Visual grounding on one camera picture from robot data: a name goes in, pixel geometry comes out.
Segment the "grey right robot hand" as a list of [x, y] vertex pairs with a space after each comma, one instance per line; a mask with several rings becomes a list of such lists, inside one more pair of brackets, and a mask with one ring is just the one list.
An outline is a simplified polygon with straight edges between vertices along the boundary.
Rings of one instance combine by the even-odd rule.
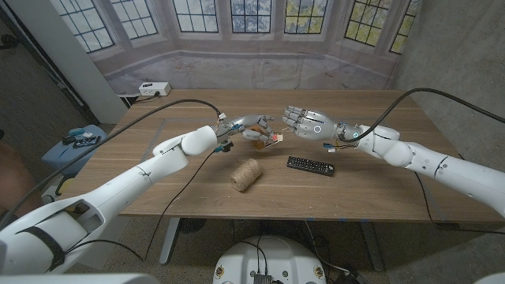
[[295, 106], [286, 107], [282, 120], [296, 136], [307, 140], [337, 140], [356, 146], [359, 141], [353, 139], [364, 132], [359, 126], [335, 122], [322, 112]]

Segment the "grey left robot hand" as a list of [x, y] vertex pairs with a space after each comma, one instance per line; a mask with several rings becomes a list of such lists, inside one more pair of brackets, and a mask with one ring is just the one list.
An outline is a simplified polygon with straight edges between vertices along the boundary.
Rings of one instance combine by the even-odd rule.
[[215, 127], [215, 135], [219, 144], [224, 144], [229, 138], [240, 133], [246, 140], [262, 141], [266, 146], [279, 142], [279, 133], [274, 133], [268, 122], [275, 118], [265, 114], [249, 114], [233, 119], [224, 119]]

